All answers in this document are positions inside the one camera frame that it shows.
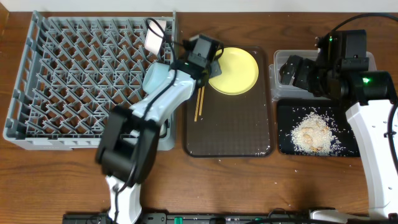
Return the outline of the yellow plate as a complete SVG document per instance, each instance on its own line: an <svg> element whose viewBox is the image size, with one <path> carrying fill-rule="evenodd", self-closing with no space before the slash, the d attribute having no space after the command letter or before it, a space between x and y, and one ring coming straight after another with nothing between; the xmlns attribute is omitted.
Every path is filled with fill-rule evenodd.
<svg viewBox="0 0 398 224"><path fill-rule="evenodd" d="M259 66L246 50L228 47L217 51L221 74L209 79L216 91L225 95L240 95L249 91L257 82Z"/></svg>

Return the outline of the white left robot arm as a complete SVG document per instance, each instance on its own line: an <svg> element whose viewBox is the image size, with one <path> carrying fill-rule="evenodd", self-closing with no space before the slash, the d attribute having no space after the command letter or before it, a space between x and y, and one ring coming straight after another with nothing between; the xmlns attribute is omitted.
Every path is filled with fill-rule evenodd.
<svg viewBox="0 0 398 224"><path fill-rule="evenodd" d="M182 45L184 54L174 59L154 91L130 108L115 106L109 114L95 161L109 186L111 223L138 221L141 185L154 165L162 125L196 88L221 73L218 59L224 43L200 34Z"/></svg>

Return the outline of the pale green cup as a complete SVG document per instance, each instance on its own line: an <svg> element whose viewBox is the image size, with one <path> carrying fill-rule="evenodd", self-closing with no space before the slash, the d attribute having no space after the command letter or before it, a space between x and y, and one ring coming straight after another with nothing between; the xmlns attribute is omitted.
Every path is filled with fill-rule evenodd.
<svg viewBox="0 0 398 224"><path fill-rule="evenodd" d="M164 138L167 135L167 130L168 130L168 123L165 122L162 124L162 126L160 127L160 133L159 133L159 137L160 138Z"/></svg>

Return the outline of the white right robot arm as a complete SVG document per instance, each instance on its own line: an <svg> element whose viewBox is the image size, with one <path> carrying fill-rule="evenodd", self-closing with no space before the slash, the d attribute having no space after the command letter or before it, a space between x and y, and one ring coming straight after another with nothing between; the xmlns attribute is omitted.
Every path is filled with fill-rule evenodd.
<svg viewBox="0 0 398 224"><path fill-rule="evenodd" d="M353 130L364 166L369 218L397 223L397 93L391 75L370 71L366 31L332 31L317 51L279 50L274 68L281 85L295 92L338 100Z"/></svg>

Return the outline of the light blue bowl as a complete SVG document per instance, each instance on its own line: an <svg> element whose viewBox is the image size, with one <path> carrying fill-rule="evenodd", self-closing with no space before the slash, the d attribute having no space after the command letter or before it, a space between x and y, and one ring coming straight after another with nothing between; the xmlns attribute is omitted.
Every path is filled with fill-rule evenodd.
<svg viewBox="0 0 398 224"><path fill-rule="evenodd" d="M143 90L151 94L168 77L169 65L155 62L147 70L142 84Z"/></svg>

